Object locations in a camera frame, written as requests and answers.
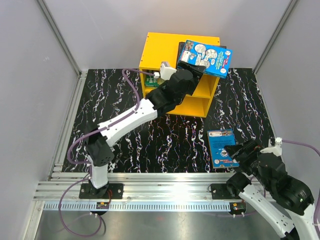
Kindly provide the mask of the green 104-Storey Treehouse book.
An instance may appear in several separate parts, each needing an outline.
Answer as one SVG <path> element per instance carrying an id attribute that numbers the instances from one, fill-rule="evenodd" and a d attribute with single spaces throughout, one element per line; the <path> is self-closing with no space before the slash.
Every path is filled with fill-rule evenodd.
<path id="1" fill-rule="evenodd" d="M 146 87 L 157 88 L 163 82 L 164 81 L 160 77 L 159 78 L 155 78 L 154 76 L 147 75 L 145 77 L 144 85 Z"/>

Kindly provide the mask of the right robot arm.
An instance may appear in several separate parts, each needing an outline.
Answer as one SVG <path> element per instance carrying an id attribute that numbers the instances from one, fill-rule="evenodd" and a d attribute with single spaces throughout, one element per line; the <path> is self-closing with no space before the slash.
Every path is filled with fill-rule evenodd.
<path id="1" fill-rule="evenodd" d="M 233 199 L 241 198 L 249 203 L 280 239 L 318 240 L 320 203 L 315 202 L 312 191 L 304 182 L 288 175 L 281 159 L 283 143 L 282 138 L 276 137 L 270 139 L 268 147 L 262 147 L 255 140 L 226 145 L 225 151 L 238 162 L 241 170 L 227 180 L 226 192 Z M 259 193 L 249 176 L 259 181 L 289 217 Z"/>

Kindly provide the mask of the dark Tale of Two Cities book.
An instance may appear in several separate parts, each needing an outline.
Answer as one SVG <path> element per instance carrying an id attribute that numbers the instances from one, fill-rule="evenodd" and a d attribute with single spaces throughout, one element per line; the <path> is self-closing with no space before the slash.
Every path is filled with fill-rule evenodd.
<path id="1" fill-rule="evenodd" d="M 184 49 L 185 43 L 186 42 L 179 42 L 179 44 L 178 44 L 176 64 L 178 64 L 178 62 L 179 62 L 179 59 L 180 59 L 181 53 L 182 53 L 182 51 Z M 215 47 L 220 47 L 220 48 L 223 48 L 223 49 L 227 48 L 227 46 L 225 46 L 225 45 L 220 45 L 220 46 L 215 45 Z"/>

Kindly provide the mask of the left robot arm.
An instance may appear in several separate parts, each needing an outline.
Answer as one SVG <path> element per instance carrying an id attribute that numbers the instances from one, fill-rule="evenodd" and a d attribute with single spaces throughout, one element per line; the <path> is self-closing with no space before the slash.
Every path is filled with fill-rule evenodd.
<path id="1" fill-rule="evenodd" d="M 137 105 L 122 114 L 98 124 L 86 139 L 85 145 L 91 165 L 90 193 L 101 199 L 108 192 L 108 165 L 115 157 L 112 146 L 124 135 L 140 125 L 154 120 L 174 110 L 186 95 L 192 95 L 205 73 L 205 66 L 179 61 L 178 68 L 162 62 L 153 77 L 164 80 L 151 90 Z"/>

